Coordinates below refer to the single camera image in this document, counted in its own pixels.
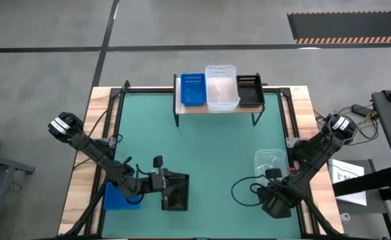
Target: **concrete floor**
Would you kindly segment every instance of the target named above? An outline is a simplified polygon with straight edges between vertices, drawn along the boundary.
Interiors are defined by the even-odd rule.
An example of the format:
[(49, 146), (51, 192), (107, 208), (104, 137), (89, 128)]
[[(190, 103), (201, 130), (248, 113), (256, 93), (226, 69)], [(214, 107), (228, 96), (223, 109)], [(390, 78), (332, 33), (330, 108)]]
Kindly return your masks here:
[[(0, 0), (0, 47), (100, 46), (112, 0)], [(110, 46), (293, 43), (286, 14), (301, 11), (391, 10), (391, 0), (121, 0)], [(75, 152), (54, 140), (47, 124), (61, 111), (83, 117), (98, 53), (0, 53), (0, 154), (31, 165), (17, 175), (1, 214), (0, 239), (52, 237), (59, 226)], [(171, 85), (173, 73), (233, 64), (259, 72), (270, 85), (307, 85), (323, 113), (367, 105), (373, 91), (391, 89), (391, 48), (108, 53), (100, 86)], [(337, 159), (373, 159), (391, 166), (383, 132), (345, 147)], [(354, 216), (355, 237), (387, 235), (380, 215)]]

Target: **white plastic bin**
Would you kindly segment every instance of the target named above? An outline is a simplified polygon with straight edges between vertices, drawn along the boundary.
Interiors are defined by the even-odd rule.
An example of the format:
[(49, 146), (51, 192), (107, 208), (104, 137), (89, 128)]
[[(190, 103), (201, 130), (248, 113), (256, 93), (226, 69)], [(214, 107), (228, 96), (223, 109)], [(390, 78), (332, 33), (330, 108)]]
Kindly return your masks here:
[[(267, 169), (278, 168), (281, 169), (283, 177), (288, 175), (286, 168), (286, 152), (282, 149), (265, 149), (258, 150), (254, 154), (253, 166), (254, 176), (264, 175)], [(259, 177), (256, 182), (261, 185), (268, 185), (269, 180), (264, 177)]]
[(236, 67), (233, 65), (207, 66), (207, 107), (211, 113), (233, 112), (240, 103), (236, 86)]

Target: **green table mat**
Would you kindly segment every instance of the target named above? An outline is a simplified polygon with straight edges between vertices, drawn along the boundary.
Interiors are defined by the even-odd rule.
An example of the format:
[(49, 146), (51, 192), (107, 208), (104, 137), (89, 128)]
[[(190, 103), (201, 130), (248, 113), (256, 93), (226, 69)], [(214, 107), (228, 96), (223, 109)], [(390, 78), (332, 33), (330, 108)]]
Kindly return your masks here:
[[(115, 159), (132, 156), (132, 166), (153, 169), (162, 155), (170, 171), (188, 173), (188, 211), (162, 211), (161, 194), (145, 195), (138, 210), (106, 211), (103, 237), (300, 238), (295, 209), (292, 217), (273, 219), (260, 206), (243, 207), (230, 196), (232, 184), (253, 176), (259, 149), (285, 150), (276, 93), (264, 93), (265, 112), (258, 124), (241, 114), (173, 117), (173, 94), (126, 93)], [(235, 196), (257, 203), (250, 179), (237, 185)]]

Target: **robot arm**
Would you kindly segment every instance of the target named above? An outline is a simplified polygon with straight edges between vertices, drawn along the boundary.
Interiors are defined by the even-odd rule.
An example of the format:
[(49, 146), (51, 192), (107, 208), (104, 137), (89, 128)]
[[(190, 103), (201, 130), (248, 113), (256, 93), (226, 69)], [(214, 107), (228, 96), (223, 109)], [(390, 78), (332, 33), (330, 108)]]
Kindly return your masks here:
[[(158, 173), (134, 170), (127, 158), (124, 163), (113, 160), (113, 151), (107, 142), (94, 140), (83, 131), (83, 122), (74, 114), (62, 112), (49, 124), (49, 132), (63, 143), (83, 152), (105, 170), (112, 184), (127, 198), (146, 193), (161, 192), (163, 210), (187, 210), (189, 175), (173, 173), (163, 168), (163, 157), (156, 156), (153, 167)], [(147, 177), (139, 178), (139, 173)]]
[(303, 165), (295, 174), (290, 174), (281, 181), (269, 179), (266, 175), (270, 182), (257, 189), (263, 211), (274, 218), (290, 217), (290, 209), (305, 200), (326, 233), (339, 234), (325, 220), (306, 193), (310, 180), (335, 152), (352, 142), (356, 129), (356, 124), (349, 118), (329, 115), (321, 132), (309, 140), (298, 140), (294, 147), (289, 149), (289, 158), (300, 161)]

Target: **desk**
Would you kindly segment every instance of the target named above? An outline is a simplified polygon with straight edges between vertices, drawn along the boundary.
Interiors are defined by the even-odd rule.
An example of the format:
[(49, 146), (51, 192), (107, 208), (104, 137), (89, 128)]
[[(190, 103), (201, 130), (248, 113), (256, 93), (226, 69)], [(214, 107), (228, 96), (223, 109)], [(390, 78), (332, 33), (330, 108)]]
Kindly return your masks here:
[[(296, 115), (296, 121), (298, 125), (298, 132), (302, 138), (310, 138), (314, 136), (318, 129), (312, 110), (312, 103), (310, 102), (308, 88), (306, 86), (291, 86), (290, 93), (292, 97), (292, 106)], [(130, 89), (152, 89), (152, 87), (130, 87)], [(156, 87), (156, 89), (164, 89), (170, 91), (172, 87)], [(93, 89), (89, 108), (87, 109), (87, 116), (85, 119), (84, 130), (89, 132), (95, 121), (107, 108), (111, 87), (96, 87)], [(117, 116), (118, 104), (115, 102), (111, 113), (111, 122), (109, 124), (108, 135), (112, 135), (115, 128), (115, 119)], [(290, 115), (288, 104), (283, 104), (284, 113), (286, 116)], [(104, 121), (101, 121), (93, 132), (92, 137), (100, 138), (103, 133)], [(294, 136), (292, 123), (290, 117), (286, 117), (286, 126), (289, 135)], [(84, 161), (86, 156), (81, 153), (77, 153), (75, 164)], [(74, 222), (80, 217), (81, 213), (86, 208), (93, 186), (93, 178), (95, 176), (95, 163), (90, 161), (73, 171), (71, 175), (70, 185), (65, 201), (65, 206), (59, 226), (58, 234), (68, 231)], [(343, 227), (340, 222), (340, 216), (334, 198), (334, 192), (332, 190), (330, 176), (328, 174), (327, 167), (324, 166), (318, 174), (310, 182), (312, 196), (314, 202), (321, 210), (322, 214), (339, 232), (343, 232)], [(310, 214), (308, 209), (303, 207), (304, 219), (306, 223), (306, 230), (308, 233), (313, 232), (313, 228), (310, 221)], [(101, 214), (101, 204), (98, 204), (95, 211), (92, 225), (90, 226), (90, 233), (96, 233), (98, 230), (99, 215)]]

